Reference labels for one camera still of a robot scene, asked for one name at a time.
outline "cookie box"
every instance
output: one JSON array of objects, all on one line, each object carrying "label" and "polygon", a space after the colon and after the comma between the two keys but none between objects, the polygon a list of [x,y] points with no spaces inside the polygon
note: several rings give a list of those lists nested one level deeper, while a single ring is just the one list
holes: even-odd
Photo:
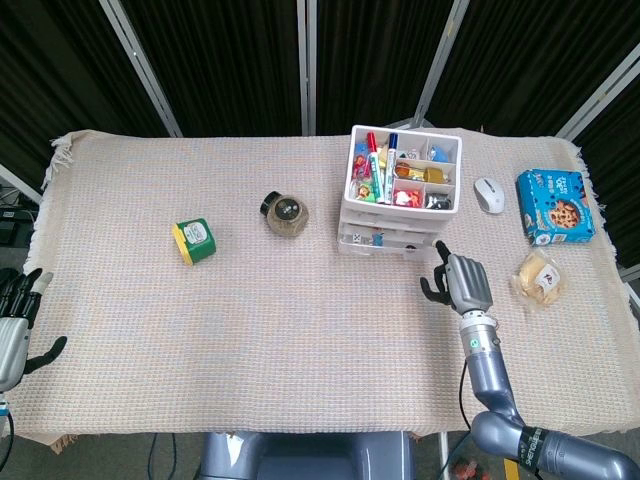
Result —
[{"label": "cookie box", "polygon": [[527,170],[516,182],[526,234],[535,245],[586,243],[595,233],[580,172]]}]

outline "table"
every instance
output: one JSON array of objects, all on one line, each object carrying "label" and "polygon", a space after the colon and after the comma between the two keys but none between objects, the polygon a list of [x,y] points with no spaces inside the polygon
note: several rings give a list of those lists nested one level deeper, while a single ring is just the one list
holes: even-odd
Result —
[{"label": "table", "polygon": [[[569,273],[565,295],[531,313],[509,285],[531,248],[517,174],[584,171],[578,149],[432,131],[463,140],[460,212],[442,239],[487,270],[523,417],[572,434],[640,425],[640,335],[591,192],[593,242],[549,248]],[[337,253],[347,150],[345,136],[59,141],[25,268],[55,273],[31,354],[69,342],[10,393],[18,434],[462,429],[457,316],[418,284],[435,252],[424,264]],[[479,209],[480,176],[505,187],[504,214]],[[297,239],[259,214],[271,190],[309,207]],[[171,225],[198,217],[218,251],[187,267]],[[464,402],[470,416],[482,409],[470,388]]]}]

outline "plastic bag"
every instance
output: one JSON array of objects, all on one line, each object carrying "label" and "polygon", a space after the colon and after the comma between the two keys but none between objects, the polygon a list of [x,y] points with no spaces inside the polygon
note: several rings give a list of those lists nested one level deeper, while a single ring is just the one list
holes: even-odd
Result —
[{"label": "plastic bag", "polygon": [[566,288],[567,276],[545,251],[535,248],[511,283],[520,298],[535,309],[558,299]]}]

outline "green container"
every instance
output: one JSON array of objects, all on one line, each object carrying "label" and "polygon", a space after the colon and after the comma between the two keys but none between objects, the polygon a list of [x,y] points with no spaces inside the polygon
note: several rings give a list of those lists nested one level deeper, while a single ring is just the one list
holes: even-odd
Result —
[{"label": "green container", "polygon": [[187,265],[198,263],[203,258],[216,253],[216,241],[204,218],[175,223],[171,233]]}]

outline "white computer mouse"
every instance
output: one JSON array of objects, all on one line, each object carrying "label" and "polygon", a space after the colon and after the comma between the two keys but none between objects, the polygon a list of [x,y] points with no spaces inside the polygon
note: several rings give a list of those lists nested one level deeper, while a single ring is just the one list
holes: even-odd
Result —
[{"label": "white computer mouse", "polygon": [[473,184],[480,208],[485,212],[498,214],[504,210],[504,190],[492,178],[482,177]]}]

